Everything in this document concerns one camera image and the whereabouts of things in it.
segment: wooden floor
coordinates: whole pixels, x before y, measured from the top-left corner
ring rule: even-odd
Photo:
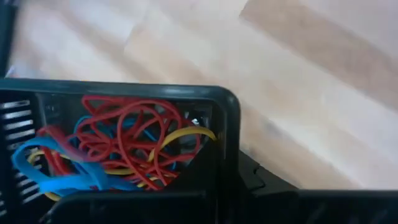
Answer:
[[[12,77],[221,85],[241,149],[305,189],[398,188],[398,2],[35,0]]]

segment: black plastic container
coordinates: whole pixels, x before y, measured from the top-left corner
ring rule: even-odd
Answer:
[[[159,192],[113,192],[71,195],[53,208],[54,223],[107,223],[106,214],[137,215],[137,222],[214,223],[236,220],[240,109],[237,98],[217,86],[141,85],[54,80],[0,81],[0,223],[37,223],[53,206],[12,168],[10,156],[22,142],[47,124],[70,131],[86,113],[83,95],[135,96],[168,100],[207,117],[216,142],[208,141],[185,171]],[[42,161],[39,165],[47,170]],[[135,208],[122,212],[122,208]],[[147,220],[146,213],[152,214]]]

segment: light wood surface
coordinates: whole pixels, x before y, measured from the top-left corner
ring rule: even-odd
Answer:
[[[11,76],[225,86],[266,169],[305,189],[396,189],[397,6],[26,1]]]

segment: tangled rubber bands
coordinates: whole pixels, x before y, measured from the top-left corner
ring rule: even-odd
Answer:
[[[179,175],[176,164],[192,160],[200,150],[201,134],[216,139],[165,100],[84,96],[81,102],[90,115],[76,123],[73,134],[46,126],[12,157],[14,166],[52,200],[78,190],[162,189]],[[175,153],[170,143],[191,134],[195,147]],[[40,149],[26,159],[25,148],[32,146]],[[53,177],[34,169],[35,158],[41,155]]]

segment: wood grain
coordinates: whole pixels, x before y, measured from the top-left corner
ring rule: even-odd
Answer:
[[[266,169],[305,189],[396,189],[398,10],[365,29],[374,4],[27,1],[12,76],[225,86],[241,149]]]

